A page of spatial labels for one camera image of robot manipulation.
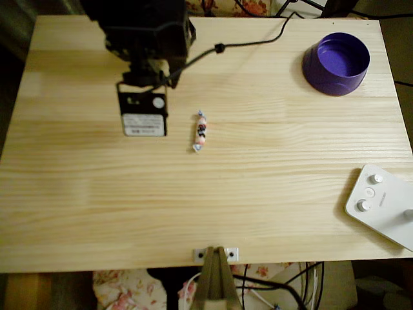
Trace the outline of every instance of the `barcode label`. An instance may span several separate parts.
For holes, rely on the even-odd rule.
[[[164,136],[163,116],[159,114],[123,114],[127,136]]]

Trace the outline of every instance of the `white device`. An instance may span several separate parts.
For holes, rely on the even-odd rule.
[[[351,217],[413,251],[413,185],[365,165],[346,204]]]

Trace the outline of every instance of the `metal clamp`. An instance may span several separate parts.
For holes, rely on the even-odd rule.
[[[208,249],[194,249],[194,262],[197,264],[203,264],[205,255],[207,255]],[[225,255],[227,256],[228,263],[235,263],[239,261],[239,249],[237,247],[224,248]]]

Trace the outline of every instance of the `wrapped candy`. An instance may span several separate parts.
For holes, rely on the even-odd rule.
[[[205,144],[205,134],[207,132],[207,118],[199,110],[199,120],[196,126],[195,143],[192,146],[196,152],[199,152]]]

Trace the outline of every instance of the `purple bowl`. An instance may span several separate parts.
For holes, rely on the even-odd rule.
[[[350,34],[336,32],[305,52],[303,73],[320,92],[343,96],[358,88],[369,63],[370,54],[363,42]]]

